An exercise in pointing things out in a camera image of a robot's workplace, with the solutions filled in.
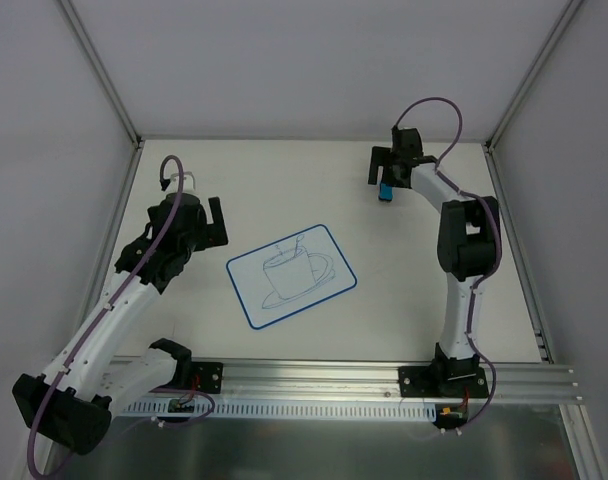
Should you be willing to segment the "blue foam whiteboard eraser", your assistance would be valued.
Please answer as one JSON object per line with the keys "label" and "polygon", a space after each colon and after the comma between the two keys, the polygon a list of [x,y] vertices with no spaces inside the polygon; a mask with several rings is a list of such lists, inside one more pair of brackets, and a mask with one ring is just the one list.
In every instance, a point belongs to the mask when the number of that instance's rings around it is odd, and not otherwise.
{"label": "blue foam whiteboard eraser", "polygon": [[381,182],[379,184],[378,200],[385,203],[390,203],[393,200],[393,188]]}

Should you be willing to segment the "blue-framed small whiteboard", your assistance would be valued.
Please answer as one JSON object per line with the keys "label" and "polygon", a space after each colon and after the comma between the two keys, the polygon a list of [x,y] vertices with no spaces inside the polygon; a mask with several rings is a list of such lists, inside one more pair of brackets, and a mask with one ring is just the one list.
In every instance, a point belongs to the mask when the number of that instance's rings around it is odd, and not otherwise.
{"label": "blue-framed small whiteboard", "polygon": [[342,295],[358,278],[330,229],[316,224],[238,255],[226,270],[256,331]]}

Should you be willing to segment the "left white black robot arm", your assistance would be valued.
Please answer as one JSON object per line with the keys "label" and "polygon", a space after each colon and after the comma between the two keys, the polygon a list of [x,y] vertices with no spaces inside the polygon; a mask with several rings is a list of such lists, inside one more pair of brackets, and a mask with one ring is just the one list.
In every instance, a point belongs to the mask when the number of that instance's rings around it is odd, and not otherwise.
{"label": "left white black robot arm", "polygon": [[108,287],[75,336],[41,374],[23,373],[12,388],[26,426],[78,455],[93,451],[113,418],[145,393],[196,383],[190,349],[166,338],[119,372],[106,372],[191,256],[228,243],[217,197],[203,205],[192,193],[173,192],[147,214],[144,232],[123,248]]}

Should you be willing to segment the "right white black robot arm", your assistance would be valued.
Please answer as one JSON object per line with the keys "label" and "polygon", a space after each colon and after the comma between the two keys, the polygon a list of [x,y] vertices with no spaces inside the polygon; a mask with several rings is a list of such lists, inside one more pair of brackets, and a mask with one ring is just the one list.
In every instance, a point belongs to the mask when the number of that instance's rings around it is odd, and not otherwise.
{"label": "right white black robot arm", "polygon": [[421,195],[440,214],[437,258],[446,274],[444,326],[426,367],[398,369],[400,393],[410,397],[486,398],[481,363],[487,358],[476,344],[486,280],[502,256],[499,206],[493,196],[461,189],[426,155],[417,129],[391,129],[392,145],[371,151],[368,183],[379,186],[378,199],[390,202],[395,188]]}

